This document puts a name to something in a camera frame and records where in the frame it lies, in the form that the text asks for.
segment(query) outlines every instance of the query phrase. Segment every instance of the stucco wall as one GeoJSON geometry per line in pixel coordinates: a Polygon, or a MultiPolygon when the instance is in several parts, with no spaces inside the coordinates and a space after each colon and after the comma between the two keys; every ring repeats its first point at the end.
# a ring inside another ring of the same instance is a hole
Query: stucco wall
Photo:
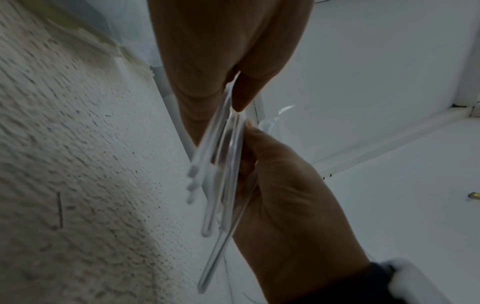
{"type": "Polygon", "coordinates": [[[2,303],[229,303],[151,75],[14,1],[0,30],[2,303]]]}

